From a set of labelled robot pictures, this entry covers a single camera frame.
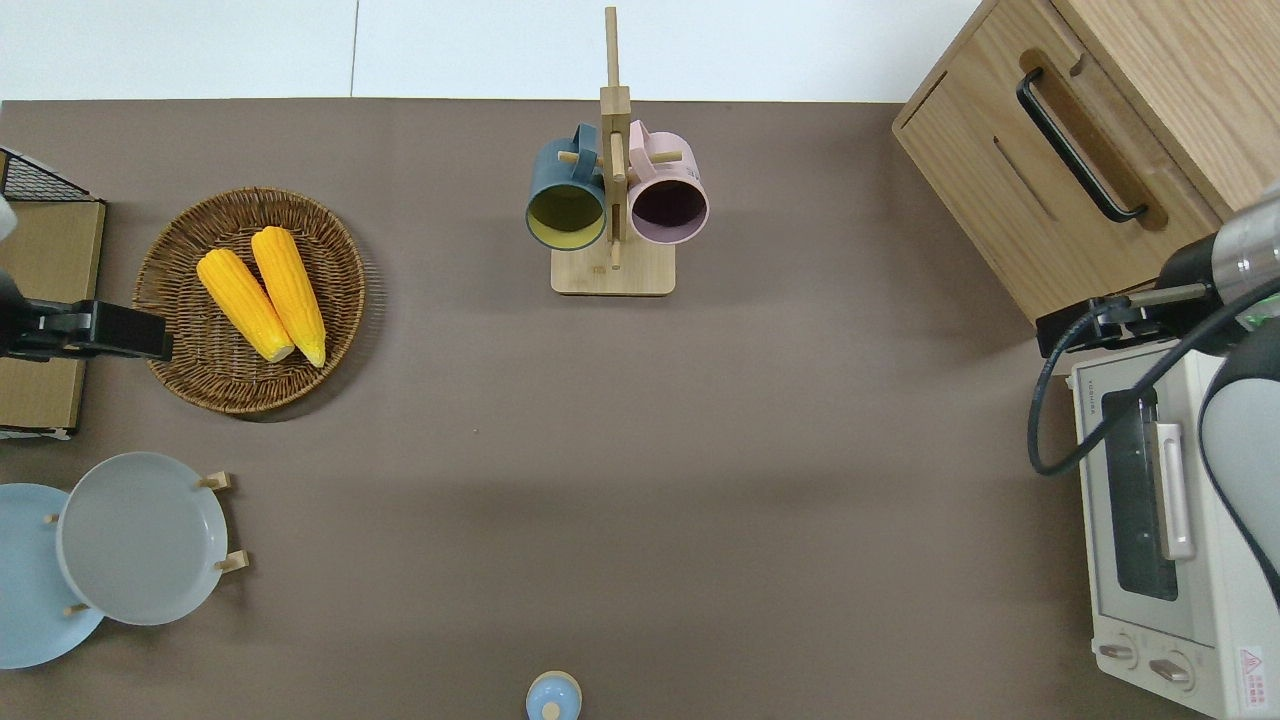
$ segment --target black cable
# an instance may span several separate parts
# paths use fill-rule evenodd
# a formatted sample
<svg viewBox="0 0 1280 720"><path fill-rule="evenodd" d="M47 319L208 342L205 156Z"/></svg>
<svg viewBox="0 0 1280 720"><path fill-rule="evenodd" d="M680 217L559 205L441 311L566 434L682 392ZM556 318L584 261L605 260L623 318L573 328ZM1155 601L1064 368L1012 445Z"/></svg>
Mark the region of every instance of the black cable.
<svg viewBox="0 0 1280 720"><path fill-rule="evenodd" d="M1170 348L1155 365L1147 370L1137 384L1134 384L1123 396L1120 406L1116 407L1116 413L1103 418L1101 423L1093 430L1084 437L1084 441L1075 447L1066 457L1059 460L1057 462L1046 465L1039 456L1039 416L1041 410L1044 405L1044 392L1048 389L1048 380L1053 374L1053 366L1057 364L1059 357L1066 351L1066 347L1075 342L1076 334L1082 332L1084 327L1093 322L1094 318L1115 310L1117 307L1124 307L1129 304L1128 299L1115 297L1102 305L1092 307L1088 313L1080 316L1057 341L1053 347L1053 352L1050 354L1048 359L1044 361L1044 368L1041 370L1039 378L1036 380L1036 391L1032 393L1032 407L1027 418L1027 455L1032 461L1032 468L1036 469L1041 475L1057 475L1074 466L1076 466L1085 455L1093 451L1094 447L1102 442L1102 438L1111 432L1114 428L1135 405L1138 405L1138 398L1142 397L1148 389L1155 387L1156 380L1162 378L1170 368L1178 364L1193 347L1199 345L1206 337L1216 333L1228 323L1235 322L1235 316L1244 313L1249 307L1257 305L1258 302L1271 297L1280 292L1280 277L1272 278L1261 286L1245 292L1240 297L1236 297L1231 302L1219 307L1208 318L1201 322L1201 324L1192 328L1190 332L1183 336L1183 338Z"/></svg>

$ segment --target oven window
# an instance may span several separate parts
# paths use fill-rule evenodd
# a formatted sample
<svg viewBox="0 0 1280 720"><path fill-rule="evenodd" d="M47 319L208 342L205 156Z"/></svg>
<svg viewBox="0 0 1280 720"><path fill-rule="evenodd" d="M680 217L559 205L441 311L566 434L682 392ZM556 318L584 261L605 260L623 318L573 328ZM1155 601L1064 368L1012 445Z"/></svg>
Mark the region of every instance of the oven window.
<svg viewBox="0 0 1280 720"><path fill-rule="evenodd" d="M1102 396L1102 416L1114 415L1124 392ZM1138 406L1107 434L1107 479L1111 486L1111 529L1115 533L1116 573L1120 587L1156 600L1178 600L1178 574L1172 560L1160 552L1156 509L1156 462L1148 429L1155 430L1156 393L1147 392Z"/></svg>

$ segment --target cabinet drawer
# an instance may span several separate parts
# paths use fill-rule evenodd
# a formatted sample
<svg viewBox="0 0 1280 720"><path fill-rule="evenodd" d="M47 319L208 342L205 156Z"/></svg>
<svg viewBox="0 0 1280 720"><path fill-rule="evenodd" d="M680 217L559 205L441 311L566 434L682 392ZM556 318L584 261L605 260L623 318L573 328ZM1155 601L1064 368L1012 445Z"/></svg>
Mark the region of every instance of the cabinet drawer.
<svg viewBox="0 0 1280 720"><path fill-rule="evenodd" d="M1106 218L1019 102L1032 94L1116 205ZM1048 0L989 6L899 140L1028 319L1142 284L1219 217Z"/></svg>

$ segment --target black drawer handle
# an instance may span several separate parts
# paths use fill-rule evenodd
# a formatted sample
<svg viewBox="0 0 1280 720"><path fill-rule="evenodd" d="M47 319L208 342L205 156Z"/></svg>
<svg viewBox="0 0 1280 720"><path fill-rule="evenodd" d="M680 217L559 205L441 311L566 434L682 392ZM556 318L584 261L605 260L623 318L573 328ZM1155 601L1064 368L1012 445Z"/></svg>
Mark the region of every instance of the black drawer handle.
<svg viewBox="0 0 1280 720"><path fill-rule="evenodd" d="M1053 124L1053 118L1048 117L1048 113L1044 111L1044 106L1041 105L1039 100L1036 99L1036 95L1032 94L1032 83L1036 82L1036 79L1042 74L1044 74L1044 68L1036 68L1034 70L1027 73L1027 77L1018 83L1018 104L1023 106L1023 110L1027 110L1027 117L1036 123L1041 135L1044 136L1044 140L1047 140L1053 151L1057 152L1057 156L1062 159L1066 168L1071 170L1073 176L1075 176L1075 181L1080 183L1084 192L1089 195L1089 199L1093 200L1093 204L1098 206L1098 210L1106 215L1108 220L1112 223L1123 223L1146 213L1146 205L1138 205L1133 210L1125 210L1124 208L1116 205L1116 201L1112 200L1111 195L1107 193L1107 190L1102 187L1102 183L1098 182L1097 176L1094 176L1093 170L1091 170L1084 163L1080 154L1076 152L1075 147L1066 141L1066 136L1062 135L1062 131Z"/></svg>

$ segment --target plate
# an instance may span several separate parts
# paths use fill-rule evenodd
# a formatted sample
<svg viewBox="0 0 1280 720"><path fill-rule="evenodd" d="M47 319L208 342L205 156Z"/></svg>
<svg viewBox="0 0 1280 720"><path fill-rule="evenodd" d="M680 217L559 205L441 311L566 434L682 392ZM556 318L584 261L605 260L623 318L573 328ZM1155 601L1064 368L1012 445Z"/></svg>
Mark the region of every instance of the plate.
<svg viewBox="0 0 1280 720"><path fill-rule="evenodd" d="M63 511L67 493L46 486L0 486L0 669L49 662L72 651L102 621L90 609L72 616L79 602L58 566L55 525L46 515Z"/></svg>
<svg viewBox="0 0 1280 720"><path fill-rule="evenodd" d="M172 623L209 597L227 559L227 520L200 474L155 452L104 460L72 489L58 562L72 591L131 625Z"/></svg>
<svg viewBox="0 0 1280 720"><path fill-rule="evenodd" d="M266 225L293 233L325 325L325 364L301 352L279 363L259 355L196 277L196 263L228 247L261 282L250 240ZM138 272L133 305L165 319L173 359L151 372L178 397L216 413L242 415L283 407L315 389L346 356L365 311L365 265L351 233L310 197L269 187L215 195L173 219Z"/></svg>

